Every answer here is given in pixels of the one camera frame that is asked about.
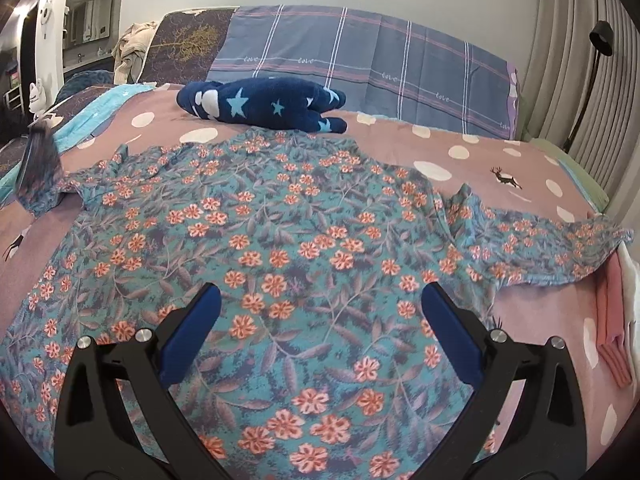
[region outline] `black lamp head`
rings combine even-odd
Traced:
[[[613,55],[613,29],[609,22],[598,22],[589,34],[589,39],[596,50],[603,56]]]

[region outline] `navy star plush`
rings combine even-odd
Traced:
[[[250,78],[231,83],[192,82],[176,101],[201,119],[250,124],[271,130],[344,133],[347,123],[322,114],[344,106],[339,90],[296,77]]]

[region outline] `floral shirt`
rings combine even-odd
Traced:
[[[491,327],[500,286],[579,280],[629,240],[605,217],[492,210],[468,186],[445,199],[351,139],[260,128],[137,156],[123,146],[58,192],[85,209],[0,348],[0,396],[49,464],[78,337],[127,340],[213,282],[222,314],[171,393],[229,473],[405,479],[471,393],[421,313],[421,288],[439,281]]]

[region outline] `metal screw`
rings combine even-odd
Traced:
[[[148,328],[141,328],[136,332],[136,341],[139,343],[146,343],[153,336],[153,332]]]
[[[558,350],[564,350],[564,347],[566,346],[564,339],[562,339],[560,336],[553,336],[551,338],[551,346],[553,348],[557,348]]]
[[[496,328],[495,330],[491,330],[491,340],[496,343],[504,343],[507,341],[507,333],[504,330],[500,330]]]
[[[76,345],[80,349],[87,348],[90,344],[91,344],[91,338],[87,335],[83,335],[80,339],[78,339],[78,342],[76,343]]]

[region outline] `blue gripper pad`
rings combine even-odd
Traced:
[[[434,285],[422,290],[422,312],[460,380],[478,389],[484,379],[482,352]]]
[[[165,389],[185,378],[221,309],[222,298],[216,286],[196,297],[191,311],[162,348],[159,377]]]

